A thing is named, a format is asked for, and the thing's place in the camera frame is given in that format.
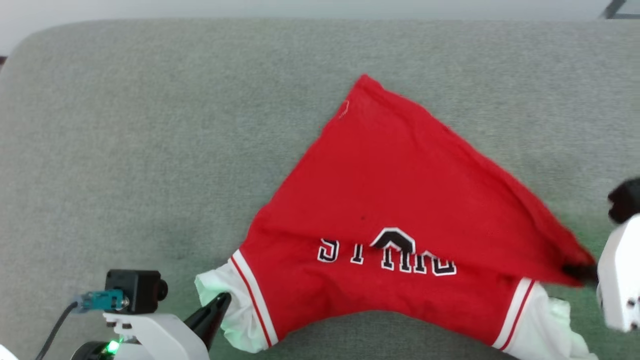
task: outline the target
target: black and white lettering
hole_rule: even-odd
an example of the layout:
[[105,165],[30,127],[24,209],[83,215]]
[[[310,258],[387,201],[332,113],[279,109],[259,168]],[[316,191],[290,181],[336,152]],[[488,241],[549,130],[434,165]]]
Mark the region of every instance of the black and white lettering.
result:
[[384,255],[382,256],[382,268],[387,270],[394,269],[394,261],[391,258],[391,249],[386,248],[384,251]]
[[398,251],[409,254],[415,252],[415,240],[397,227],[386,227],[382,229],[378,237],[371,243],[372,247],[387,249],[392,247]]
[[318,260],[323,263],[333,263],[338,260],[338,250],[340,249],[340,243],[337,241],[320,239],[322,245],[318,250]]
[[426,274],[427,273],[427,267],[424,266],[424,257],[425,255],[414,255],[414,263],[415,265],[413,266],[413,272],[415,272],[416,274]]
[[364,262],[364,259],[362,258],[362,245],[361,244],[357,244],[353,248],[353,258],[351,258],[351,262],[354,263],[354,264],[359,264],[359,265],[362,265],[362,263]]
[[408,252],[402,251],[400,253],[400,271],[411,272],[410,256],[411,254],[409,254]]
[[433,269],[433,274],[436,276],[445,276],[445,275],[456,275],[458,273],[458,269],[453,261],[443,261],[438,258],[431,259],[431,268]]

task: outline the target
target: gray table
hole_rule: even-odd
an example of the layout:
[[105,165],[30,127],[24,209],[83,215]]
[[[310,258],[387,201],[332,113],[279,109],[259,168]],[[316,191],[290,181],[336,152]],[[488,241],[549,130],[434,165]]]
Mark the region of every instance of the gray table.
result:
[[[146,20],[63,26],[0,72],[0,342],[31,359],[73,293],[109,268],[158,269],[161,310],[238,248],[256,211],[364,72],[514,173],[599,254],[605,196],[640,173],[633,21]],[[601,359],[635,359],[591,290],[552,288]],[[71,317],[49,359],[108,339]],[[317,323],[251,356],[506,359],[392,313]]]

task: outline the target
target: black cable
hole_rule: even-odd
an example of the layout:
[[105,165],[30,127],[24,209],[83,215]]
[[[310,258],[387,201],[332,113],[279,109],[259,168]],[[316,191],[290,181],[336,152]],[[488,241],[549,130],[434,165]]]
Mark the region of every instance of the black cable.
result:
[[62,312],[62,315],[60,315],[60,318],[56,322],[56,325],[53,326],[53,329],[51,330],[51,333],[49,334],[47,341],[45,341],[44,345],[42,346],[42,350],[40,351],[38,356],[36,356],[36,360],[42,360],[44,358],[44,355],[47,353],[47,351],[49,351],[49,348],[51,347],[51,344],[53,343],[53,339],[56,337],[58,330],[60,330],[62,323],[65,322],[65,319],[67,318],[67,316],[69,316],[71,311],[73,311],[77,307],[78,307],[77,301],[72,302],[71,305],[67,306],[64,312]]

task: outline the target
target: folded garment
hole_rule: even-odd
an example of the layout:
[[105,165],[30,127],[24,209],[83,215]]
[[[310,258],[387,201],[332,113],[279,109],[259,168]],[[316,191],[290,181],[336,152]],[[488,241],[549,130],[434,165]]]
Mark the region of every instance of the folded garment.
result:
[[257,352],[332,316],[395,311],[522,360],[596,359],[569,305],[595,260],[533,193],[424,108],[362,76],[222,267],[203,304]]

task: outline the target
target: white stripe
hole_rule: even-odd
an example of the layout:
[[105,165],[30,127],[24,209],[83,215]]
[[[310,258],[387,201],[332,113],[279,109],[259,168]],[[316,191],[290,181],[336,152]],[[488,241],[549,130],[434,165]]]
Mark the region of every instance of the white stripe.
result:
[[505,317],[504,323],[502,324],[502,330],[500,330],[498,338],[495,340],[495,343],[493,343],[493,347],[501,348],[504,346],[504,343],[507,342],[511,328],[513,328],[514,325],[513,323],[516,321],[516,316],[518,316],[520,305],[527,294],[527,289],[529,289],[529,285],[531,285],[531,279],[523,277],[522,280],[520,280],[511,299],[511,305],[509,306],[509,311],[507,311],[507,317]]
[[240,249],[236,250],[233,258],[240,268],[240,271],[242,271],[246,282],[249,283],[251,293],[253,294],[253,298],[255,299],[255,304],[257,305],[258,311],[260,311],[260,316],[262,317],[262,321],[264,322],[264,327],[265,329],[267,329],[267,333],[269,334],[271,346],[276,345],[278,343],[278,336],[276,335],[276,329],[273,327],[273,323],[271,322],[271,316],[269,316],[269,310],[267,309],[267,304],[264,302],[264,298],[262,297],[262,292],[260,291],[258,282],[255,280],[251,268],[249,268],[249,265],[247,265],[246,261],[244,260],[244,256],[242,256],[242,254],[240,253]]

